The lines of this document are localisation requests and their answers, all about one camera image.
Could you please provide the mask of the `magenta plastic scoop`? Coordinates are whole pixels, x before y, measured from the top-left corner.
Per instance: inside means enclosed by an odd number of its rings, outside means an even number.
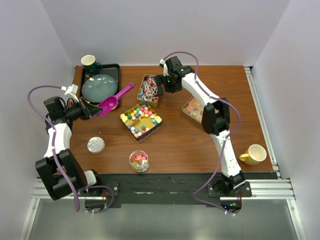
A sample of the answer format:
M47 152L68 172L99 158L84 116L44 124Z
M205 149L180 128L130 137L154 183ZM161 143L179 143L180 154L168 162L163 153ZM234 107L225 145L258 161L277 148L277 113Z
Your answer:
M122 90L120 90L117 94L107 97L105 100L103 100L98 107L102 109L101 112L99 112L96 116L102 117L109 112L111 112L114 108L117 107L118 100L122 98L125 94L127 94L130 90L134 88L134 84L130 83L126 87L124 87Z

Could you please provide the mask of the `gold tin of lollipops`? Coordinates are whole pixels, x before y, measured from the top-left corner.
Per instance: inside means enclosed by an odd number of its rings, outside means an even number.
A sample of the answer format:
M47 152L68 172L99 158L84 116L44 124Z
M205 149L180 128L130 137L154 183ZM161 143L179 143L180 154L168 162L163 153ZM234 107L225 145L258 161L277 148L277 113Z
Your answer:
M151 107L158 106L159 91L154 75L145 74L143 76L137 93L137 99L148 103Z

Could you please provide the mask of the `gold tin of gummy candies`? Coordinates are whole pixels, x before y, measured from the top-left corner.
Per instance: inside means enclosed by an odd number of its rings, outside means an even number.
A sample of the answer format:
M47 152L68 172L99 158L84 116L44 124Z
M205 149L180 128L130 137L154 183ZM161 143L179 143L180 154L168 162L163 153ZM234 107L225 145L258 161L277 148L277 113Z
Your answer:
M201 126L203 117L203 106L196 100L195 97L191 97L182 107L182 115L186 117L190 122Z

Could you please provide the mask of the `gold tin of star candies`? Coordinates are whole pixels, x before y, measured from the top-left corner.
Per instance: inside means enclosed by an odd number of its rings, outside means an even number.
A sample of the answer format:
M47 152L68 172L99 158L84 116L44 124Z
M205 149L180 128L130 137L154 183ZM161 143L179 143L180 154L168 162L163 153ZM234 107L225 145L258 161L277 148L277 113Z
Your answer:
M119 119L137 142L147 138L163 124L163 119L145 101L121 113Z

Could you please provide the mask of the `clear glass jar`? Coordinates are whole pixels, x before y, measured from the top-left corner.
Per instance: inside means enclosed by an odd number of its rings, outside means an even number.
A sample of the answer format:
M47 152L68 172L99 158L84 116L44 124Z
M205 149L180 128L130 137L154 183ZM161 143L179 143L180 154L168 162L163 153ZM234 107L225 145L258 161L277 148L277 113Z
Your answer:
M145 173L149 168L149 157L143 150L135 150L129 156L129 163L136 173Z

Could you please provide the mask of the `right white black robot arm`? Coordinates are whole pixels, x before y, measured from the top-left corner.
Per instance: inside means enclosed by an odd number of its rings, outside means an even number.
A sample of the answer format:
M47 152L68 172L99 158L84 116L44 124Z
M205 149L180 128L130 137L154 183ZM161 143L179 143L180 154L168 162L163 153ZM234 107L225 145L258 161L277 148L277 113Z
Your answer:
M203 107L201 126L212 138L221 165L222 179L217 186L227 196L235 196L246 181L231 142L234 132L230 131L230 108L237 114L237 127L241 122L239 112L225 97L214 94L200 80L196 70L183 66L177 56L161 59L159 65L163 68L163 74L155 77L159 95L186 89Z

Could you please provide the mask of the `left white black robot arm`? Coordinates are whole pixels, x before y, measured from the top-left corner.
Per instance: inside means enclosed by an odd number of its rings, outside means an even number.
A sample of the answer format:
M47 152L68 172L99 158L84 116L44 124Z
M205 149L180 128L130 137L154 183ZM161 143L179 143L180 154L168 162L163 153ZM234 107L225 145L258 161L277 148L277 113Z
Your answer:
M89 120L102 109L84 99L70 106L64 106L58 96L45 100L44 105L52 125L46 123L46 132L49 135L48 147L43 159L35 163L35 168L48 194L53 200L59 200L72 193L65 177L56 174L59 169L53 155L55 151L58 163L65 170L75 190L85 188L92 196L99 196L104 190L104 184L95 170L83 171L70 150L70 139L74 121Z

